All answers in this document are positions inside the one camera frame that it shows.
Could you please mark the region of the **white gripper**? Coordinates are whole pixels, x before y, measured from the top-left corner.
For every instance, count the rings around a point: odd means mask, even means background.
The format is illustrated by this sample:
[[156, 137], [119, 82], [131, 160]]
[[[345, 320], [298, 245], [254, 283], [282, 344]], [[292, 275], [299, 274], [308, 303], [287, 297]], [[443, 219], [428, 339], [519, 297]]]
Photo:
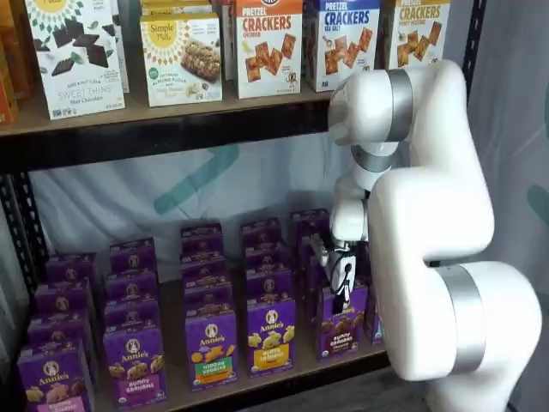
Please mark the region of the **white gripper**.
[[331, 291], [335, 295], [333, 314], [341, 314], [348, 307], [354, 288], [356, 270], [357, 254], [355, 251], [335, 250], [329, 252], [326, 273]]

